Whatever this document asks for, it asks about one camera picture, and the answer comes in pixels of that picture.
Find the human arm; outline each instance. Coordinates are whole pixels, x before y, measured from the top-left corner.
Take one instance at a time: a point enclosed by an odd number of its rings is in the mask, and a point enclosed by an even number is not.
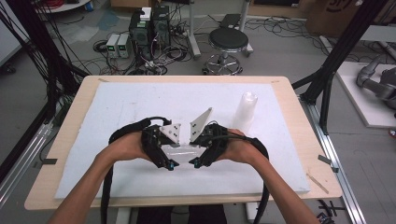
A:
[[[116,161],[146,159],[141,147],[141,133],[129,133],[105,147],[84,176],[73,187],[48,223],[84,223],[108,170]]]
[[[237,130],[230,131],[242,134]],[[318,219],[312,211],[277,173],[272,164],[248,141],[230,140],[219,160],[250,164],[264,180],[286,223],[318,224]]]

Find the hand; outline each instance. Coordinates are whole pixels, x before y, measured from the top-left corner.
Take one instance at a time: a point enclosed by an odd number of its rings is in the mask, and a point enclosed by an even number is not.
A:
[[[143,151],[141,142],[142,132],[128,133],[108,145],[100,154],[116,161],[129,161],[134,159],[145,159],[150,161],[149,156]]]
[[[245,136],[241,131],[236,129],[228,130],[231,134],[238,134]],[[255,160],[265,158],[260,151],[251,145],[248,141],[242,139],[230,139],[228,140],[227,149],[222,155],[219,156],[220,160],[230,160],[242,163],[251,164]]]

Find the black pants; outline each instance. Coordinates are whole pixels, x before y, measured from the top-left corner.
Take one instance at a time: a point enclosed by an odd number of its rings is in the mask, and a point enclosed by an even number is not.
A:
[[[171,224],[173,206],[141,207],[137,224]],[[227,224],[222,204],[190,205],[189,224]]]

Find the person's left arm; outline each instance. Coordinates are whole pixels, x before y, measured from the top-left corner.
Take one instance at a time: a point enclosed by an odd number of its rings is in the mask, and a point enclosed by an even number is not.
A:
[[[48,223],[84,223],[110,167],[116,161],[149,160],[141,147],[141,133],[129,133],[96,155],[85,175],[73,187]]]

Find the wooden table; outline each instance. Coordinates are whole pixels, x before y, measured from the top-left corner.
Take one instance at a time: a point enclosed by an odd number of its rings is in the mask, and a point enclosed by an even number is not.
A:
[[[288,125],[291,139],[305,170],[311,191],[300,194],[303,199],[339,198],[342,191],[331,167],[318,160],[324,153],[301,108],[301,105],[285,77],[210,77],[210,76],[164,76],[164,77],[86,77],[70,107],[64,123],[54,140],[48,158],[58,159],[55,165],[43,165],[26,199],[25,208],[29,210],[56,209],[62,200],[54,199],[55,192],[64,171],[70,148],[73,146],[80,124],[85,118],[96,89],[101,82],[173,82],[173,83],[262,83],[271,84],[284,119]],[[114,198],[110,206],[134,207],[150,205],[182,205],[198,203],[247,203],[257,202],[261,195],[219,195],[219,196],[175,196],[155,198]],[[92,207],[99,207],[100,200],[95,199]]]

